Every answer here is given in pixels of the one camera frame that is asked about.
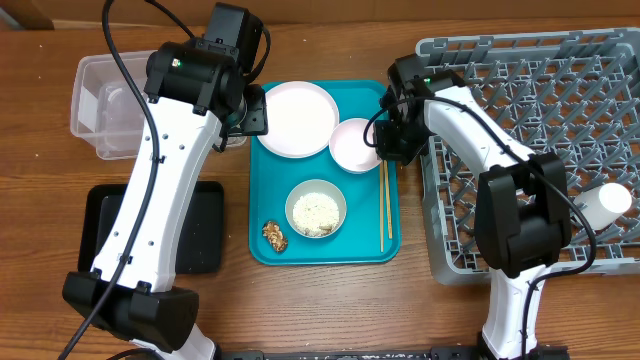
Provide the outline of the white paper cup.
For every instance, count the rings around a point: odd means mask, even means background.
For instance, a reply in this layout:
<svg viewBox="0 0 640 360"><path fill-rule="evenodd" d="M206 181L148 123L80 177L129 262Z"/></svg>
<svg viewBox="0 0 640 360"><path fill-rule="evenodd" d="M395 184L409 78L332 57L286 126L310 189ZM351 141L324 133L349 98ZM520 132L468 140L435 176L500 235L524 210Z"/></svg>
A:
<svg viewBox="0 0 640 360"><path fill-rule="evenodd" d="M574 199L594 231L614 223L632 205L631 193L617 183L607 183L581 193Z"/></svg>

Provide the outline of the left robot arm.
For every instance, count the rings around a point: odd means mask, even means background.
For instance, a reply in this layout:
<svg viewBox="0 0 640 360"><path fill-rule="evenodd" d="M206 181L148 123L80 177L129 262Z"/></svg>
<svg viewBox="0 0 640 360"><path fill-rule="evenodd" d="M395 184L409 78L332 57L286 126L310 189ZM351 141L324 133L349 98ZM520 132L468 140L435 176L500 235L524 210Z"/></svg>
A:
<svg viewBox="0 0 640 360"><path fill-rule="evenodd" d="M270 33L248 9L217 3L206 32L167 42L132 92L145 118L134 168L105 244L71 272L63 299L97 327L156 359L217 359L199 329L199 297L174 284L180 233L202 166L230 138L268 131L257 83Z"/></svg>

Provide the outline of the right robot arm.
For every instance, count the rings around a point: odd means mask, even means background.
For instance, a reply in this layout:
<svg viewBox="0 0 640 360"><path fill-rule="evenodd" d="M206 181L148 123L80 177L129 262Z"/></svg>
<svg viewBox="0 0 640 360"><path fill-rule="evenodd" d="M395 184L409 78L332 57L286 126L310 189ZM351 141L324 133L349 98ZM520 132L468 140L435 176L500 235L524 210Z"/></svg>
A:
<svg viewBox="0 0 640 360"><path fill-rule="evenodd" d="M562 161L506 134L452 70L430 75L412 54L396 59L387 76L380 106L389 117L367 126L378 156L407 165L427 155L438 135L477 180L474 238L491 277L478 358L568 358L566 348L542 347L535 336L544 278L571 237Z"/></svg>

